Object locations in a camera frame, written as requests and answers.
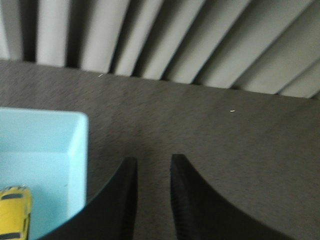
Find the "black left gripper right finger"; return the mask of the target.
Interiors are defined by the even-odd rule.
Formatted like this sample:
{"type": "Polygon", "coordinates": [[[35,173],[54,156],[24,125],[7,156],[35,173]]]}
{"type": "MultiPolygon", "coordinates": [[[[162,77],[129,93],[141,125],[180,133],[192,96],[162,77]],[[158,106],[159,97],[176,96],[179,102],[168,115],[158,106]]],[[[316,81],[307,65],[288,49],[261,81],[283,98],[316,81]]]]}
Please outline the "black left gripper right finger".
{"type": "Polygon", "coordinates": [[[290,239],[232,205],[183,154],[171,157],[170,201],[179,240],[290,239]]]}

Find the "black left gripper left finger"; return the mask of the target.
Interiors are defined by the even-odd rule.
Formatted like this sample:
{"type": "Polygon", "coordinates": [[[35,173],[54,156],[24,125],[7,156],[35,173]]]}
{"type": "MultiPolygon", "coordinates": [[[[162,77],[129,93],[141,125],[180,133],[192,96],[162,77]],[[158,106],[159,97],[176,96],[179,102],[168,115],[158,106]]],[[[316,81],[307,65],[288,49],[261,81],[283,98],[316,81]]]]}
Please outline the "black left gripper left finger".
{"type": "Polygon", "coordinates": [[[132,240],[138,204],[138,161],[123,159],[101,191],[42,240],[132,240]]]}

